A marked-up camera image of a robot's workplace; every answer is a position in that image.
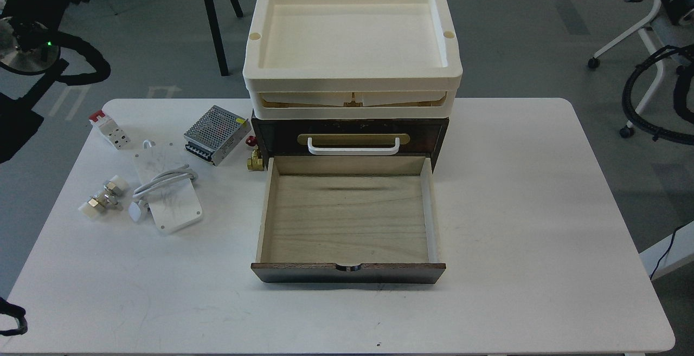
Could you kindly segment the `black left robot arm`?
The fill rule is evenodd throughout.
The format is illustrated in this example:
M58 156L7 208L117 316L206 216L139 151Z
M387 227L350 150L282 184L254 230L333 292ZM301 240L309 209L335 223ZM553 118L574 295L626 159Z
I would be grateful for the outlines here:
M55 82L69 86L106 80L111 66L81 38L59 31L70 3L90 0L7 0L2 10L2 69L40 79L23 97L2 95L1 161L11 159L44 121L33 107Z

